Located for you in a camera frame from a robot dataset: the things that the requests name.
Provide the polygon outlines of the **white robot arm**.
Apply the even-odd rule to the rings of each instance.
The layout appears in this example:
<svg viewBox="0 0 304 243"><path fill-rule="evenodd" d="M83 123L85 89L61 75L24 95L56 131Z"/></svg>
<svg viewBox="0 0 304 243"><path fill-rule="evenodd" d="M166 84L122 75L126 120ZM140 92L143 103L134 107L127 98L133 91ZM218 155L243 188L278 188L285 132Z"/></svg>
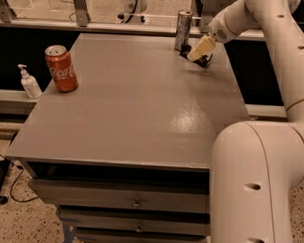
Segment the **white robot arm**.
<svg viewBox="0 0 304 243"><path fill-rule="evenodd" d="M211 243L293 243L288 196L291 187L304 186L304 34L292 17L295 1L237 0L188 55L194 61L261 29L287 116L237 122L217 136L209 170Z"/></svg>

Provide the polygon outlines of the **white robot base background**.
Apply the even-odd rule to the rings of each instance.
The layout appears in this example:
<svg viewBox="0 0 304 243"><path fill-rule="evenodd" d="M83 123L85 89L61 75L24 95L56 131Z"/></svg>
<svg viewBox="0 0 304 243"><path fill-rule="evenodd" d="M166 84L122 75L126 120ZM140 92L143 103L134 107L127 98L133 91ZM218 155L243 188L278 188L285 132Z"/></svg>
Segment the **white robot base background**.
<svg viewBox="0 0 304 243"><path fill-rule="evenodd" d="M125 24L141 24L145 22L143 12L147 9L147 0L123 0L124 9L118 18Z"/></svg>

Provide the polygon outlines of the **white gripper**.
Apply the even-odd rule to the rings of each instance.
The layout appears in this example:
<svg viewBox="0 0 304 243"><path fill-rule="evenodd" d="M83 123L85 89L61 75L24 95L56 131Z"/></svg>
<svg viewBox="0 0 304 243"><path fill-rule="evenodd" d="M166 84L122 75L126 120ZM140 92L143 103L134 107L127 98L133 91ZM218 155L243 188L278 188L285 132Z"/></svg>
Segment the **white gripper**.
<svg viewBox="0 0 304 243"><path fill-rule="evenodd" d="M196 46L187 54L187 59L194 62L204 55L211 53L216 47L216 41L219 43L228 43L237 37L226 25L227 12L221 11L210 22L208 29L210 35L203 35Z"/></svg>

